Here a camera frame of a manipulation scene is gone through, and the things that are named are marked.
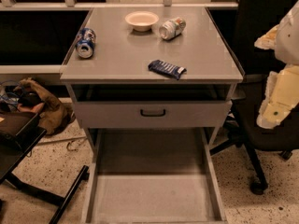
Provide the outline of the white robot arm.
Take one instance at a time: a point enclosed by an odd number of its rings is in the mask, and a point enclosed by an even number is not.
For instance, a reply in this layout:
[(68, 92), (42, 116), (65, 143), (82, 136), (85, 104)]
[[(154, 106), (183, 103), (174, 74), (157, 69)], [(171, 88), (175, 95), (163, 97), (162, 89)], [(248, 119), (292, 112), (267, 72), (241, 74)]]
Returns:
[(256, 119), (261, 128), (273, 129), (299, 104), (299, 1), (254, 46), (272, 49), (275, 57), (286, 64), (278, 73), (269, 73)]

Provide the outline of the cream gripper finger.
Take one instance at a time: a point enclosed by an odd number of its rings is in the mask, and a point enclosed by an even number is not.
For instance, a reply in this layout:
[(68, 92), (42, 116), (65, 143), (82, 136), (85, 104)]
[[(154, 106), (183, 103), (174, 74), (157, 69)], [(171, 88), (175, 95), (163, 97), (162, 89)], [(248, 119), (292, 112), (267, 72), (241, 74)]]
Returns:
[(287, 64), (279, 73), (271, 71), (264, 94), (256, 122), (273, 129), (299, 104), (299, 66)]
[(276, 36), (278, 32), (278, 26), (272, 27), (267, 33), (259, 37), (254, 46), (258, 49), (274, 49), (276, 45)]

